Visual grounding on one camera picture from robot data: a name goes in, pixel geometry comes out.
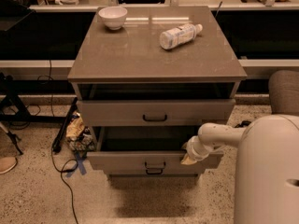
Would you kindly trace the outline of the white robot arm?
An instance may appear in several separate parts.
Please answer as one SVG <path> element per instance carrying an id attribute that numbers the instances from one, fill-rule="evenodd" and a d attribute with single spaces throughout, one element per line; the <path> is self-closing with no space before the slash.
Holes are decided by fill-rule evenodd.
<path id="1" fill-rule="evenodd" d="M 185 165 L 237 148 L 234 224 L 299 224 L 299 117 L 270 115 L 246 128 L 205 123 L 184 144 Z"/>

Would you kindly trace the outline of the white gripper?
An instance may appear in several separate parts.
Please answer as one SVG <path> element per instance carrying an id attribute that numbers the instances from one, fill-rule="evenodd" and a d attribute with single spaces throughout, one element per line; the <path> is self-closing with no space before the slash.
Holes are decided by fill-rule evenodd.
<path id="1" fill-rule="evenodd" d="M 182 145 L 181 149 L 186 150 L 188 154 L 180 161 L 182 165 L 196 164 L 197 161 L 206 159 L 212 151 L 211 147 L 201 143 L 198 136 L 193 136 L 188 142 Z"/>

